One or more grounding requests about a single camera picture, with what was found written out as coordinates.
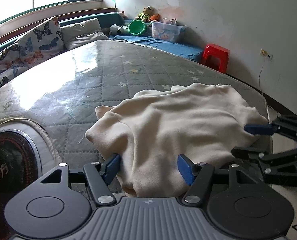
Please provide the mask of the long butterfly print cushion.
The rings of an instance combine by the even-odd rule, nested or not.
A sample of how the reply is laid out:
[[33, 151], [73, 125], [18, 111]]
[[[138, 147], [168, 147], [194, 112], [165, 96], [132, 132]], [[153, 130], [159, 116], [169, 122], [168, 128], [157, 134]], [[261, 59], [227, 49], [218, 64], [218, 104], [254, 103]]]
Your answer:
[[0, 88], [29, 69], [20, 58], [20, 48], [15, 43], [0, 52]]

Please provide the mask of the black induction cooktop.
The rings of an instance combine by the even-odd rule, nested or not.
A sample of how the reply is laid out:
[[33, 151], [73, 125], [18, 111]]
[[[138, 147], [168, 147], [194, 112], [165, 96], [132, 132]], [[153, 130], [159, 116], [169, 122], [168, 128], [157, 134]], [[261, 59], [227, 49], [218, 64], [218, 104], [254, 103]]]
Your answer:
[[61, 161], [40, 124], [19, 116], [0, 119], [0, 239], [11, 236], [4, 218], [7, 202]]

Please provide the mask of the blue bench mattress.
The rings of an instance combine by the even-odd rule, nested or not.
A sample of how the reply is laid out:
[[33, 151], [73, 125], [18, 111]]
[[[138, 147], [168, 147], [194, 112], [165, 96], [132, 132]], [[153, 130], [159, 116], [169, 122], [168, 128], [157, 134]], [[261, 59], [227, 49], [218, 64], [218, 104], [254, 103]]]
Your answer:
[[110, 35], [109, 39], [162, 50], [195, 62], [199, 62], [203, 55], [202, 48], [191, 44], [173, 43], [150, 36]]

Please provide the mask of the orange plush toy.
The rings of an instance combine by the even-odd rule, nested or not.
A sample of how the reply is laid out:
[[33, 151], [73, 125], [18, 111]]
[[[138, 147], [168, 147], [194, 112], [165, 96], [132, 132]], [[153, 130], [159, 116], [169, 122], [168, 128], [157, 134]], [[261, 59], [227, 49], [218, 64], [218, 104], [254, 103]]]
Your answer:
[[148, 21], [151, 22], [159, 22], [160, 20], [160, 15], [159, 14], [155, 14], [149, 17]]

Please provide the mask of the green plastic basin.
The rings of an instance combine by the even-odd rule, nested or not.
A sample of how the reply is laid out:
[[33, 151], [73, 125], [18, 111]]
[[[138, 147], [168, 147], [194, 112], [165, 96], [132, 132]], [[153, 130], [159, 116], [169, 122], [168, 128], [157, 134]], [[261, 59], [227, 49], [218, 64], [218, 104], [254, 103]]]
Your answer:
[[142, 35], [146, 30], [146, 24], [141, 20], [132, 20], [128, 25], [128, 29], [132, 35]]

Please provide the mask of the grey plush toy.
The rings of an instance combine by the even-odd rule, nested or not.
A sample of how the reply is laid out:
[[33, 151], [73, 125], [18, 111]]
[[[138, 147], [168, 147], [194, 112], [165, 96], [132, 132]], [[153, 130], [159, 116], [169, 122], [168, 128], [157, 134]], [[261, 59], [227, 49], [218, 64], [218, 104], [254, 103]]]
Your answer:
[[110, 26], [109, 35], [131, 35], [127, 26], [118, 26], [117, 24], [113, 24]]

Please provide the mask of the teddy bear plush toy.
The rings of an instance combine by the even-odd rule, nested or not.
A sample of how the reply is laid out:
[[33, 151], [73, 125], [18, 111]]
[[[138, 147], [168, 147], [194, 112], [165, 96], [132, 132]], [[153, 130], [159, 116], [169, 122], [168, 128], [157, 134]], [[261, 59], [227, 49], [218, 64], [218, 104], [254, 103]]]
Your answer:
[[149, 23], [149, 17], [158, 14], [152, 6], [144, 7], [141, 13], [139, 13], [135, 20], [141, 20], [144, 23]]

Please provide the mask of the beige cushion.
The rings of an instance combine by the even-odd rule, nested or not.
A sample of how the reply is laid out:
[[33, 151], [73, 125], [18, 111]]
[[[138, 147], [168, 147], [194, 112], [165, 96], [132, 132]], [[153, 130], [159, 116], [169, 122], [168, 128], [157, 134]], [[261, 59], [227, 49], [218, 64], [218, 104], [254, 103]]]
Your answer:
[[67, 50], [73, 50], [97, 40], [108, 40], [97, 18], [66, 25], [61, 27], [61, 31]]

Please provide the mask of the cream sweatshirt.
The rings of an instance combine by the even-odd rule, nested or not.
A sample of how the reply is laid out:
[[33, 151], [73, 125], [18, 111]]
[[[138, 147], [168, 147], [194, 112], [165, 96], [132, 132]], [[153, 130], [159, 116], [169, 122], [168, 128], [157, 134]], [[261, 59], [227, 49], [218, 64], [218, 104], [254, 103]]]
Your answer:
[[187, 190], [177, 168], [180, 154], [221, 167], [233, 160], [234, 147], [257, 141], [245, 125], [267, 123], [230, 85], [201, 83], [142, 90], [95, 113], [86, 138], [103, 158], [121, 156], [117, 178], [130, 197], [180, 196]]

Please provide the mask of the red plastic stool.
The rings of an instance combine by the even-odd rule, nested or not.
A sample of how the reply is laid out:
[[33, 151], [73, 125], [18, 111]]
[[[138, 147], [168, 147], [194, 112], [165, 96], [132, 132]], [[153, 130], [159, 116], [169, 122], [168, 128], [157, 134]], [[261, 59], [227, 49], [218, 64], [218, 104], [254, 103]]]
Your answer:
[[216, 44], [207, 44], [201, 64], [225, 74], [227, 72], [230, 50]]

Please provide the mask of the clear plastic storage box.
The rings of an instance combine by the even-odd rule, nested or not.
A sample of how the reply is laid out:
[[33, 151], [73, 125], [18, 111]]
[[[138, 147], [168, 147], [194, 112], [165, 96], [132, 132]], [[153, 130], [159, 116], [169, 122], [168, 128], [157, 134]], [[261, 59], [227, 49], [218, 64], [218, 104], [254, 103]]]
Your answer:
[[162, 22], [152, 22], [152, 37], [168, 42], [178, 43], [186, 27]]

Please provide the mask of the white wall socket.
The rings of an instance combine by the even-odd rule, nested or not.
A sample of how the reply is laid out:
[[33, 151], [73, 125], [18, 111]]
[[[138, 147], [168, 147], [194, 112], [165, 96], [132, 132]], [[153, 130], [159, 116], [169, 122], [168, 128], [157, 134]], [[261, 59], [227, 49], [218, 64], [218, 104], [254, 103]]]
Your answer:
[[264, 58], [267, 59], [268, 61], [272, 61], [272, 59], [273, 59], [272, 54], [269, 54], [268, 51], [266, 51], [266, 50], [264, 50], [264, 49], [261, 49], [261, 50], [260, 50], [260, 56], [261, 56], [261, 57], [264, 57]]

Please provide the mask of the quilted grey star table cover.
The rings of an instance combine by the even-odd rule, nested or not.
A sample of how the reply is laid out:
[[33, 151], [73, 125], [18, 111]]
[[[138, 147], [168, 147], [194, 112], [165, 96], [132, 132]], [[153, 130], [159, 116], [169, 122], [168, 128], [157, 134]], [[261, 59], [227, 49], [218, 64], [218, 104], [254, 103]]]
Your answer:
[[182, 57], [117, 41], [86, 44], [20, 74], [0, 88], [0, 119], [34, 120], [63, 161], [80, 167], [102, 156], [86, 138], [98, 106], [116, 106], [142, 90], [166, 92], [193, 83], [230, 85], [268, 122], [266, 100], [248, 85]]

